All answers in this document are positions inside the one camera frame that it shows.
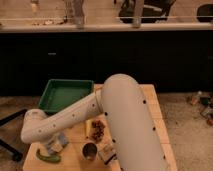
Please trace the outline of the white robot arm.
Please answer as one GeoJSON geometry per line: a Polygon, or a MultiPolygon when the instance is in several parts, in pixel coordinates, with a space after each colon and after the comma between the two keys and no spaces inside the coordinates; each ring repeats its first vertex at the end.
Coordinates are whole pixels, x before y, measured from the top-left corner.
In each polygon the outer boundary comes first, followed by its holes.
{"type": "Polygon", "coordinates": [[[56,114],[40,109],[26,112],[21,130],[24,143],[45,142],[54,134],[99,114],[106,117],[122,171],[169,171],[169,165],[138,82],[114,74],[101,89],[56,114]]]}

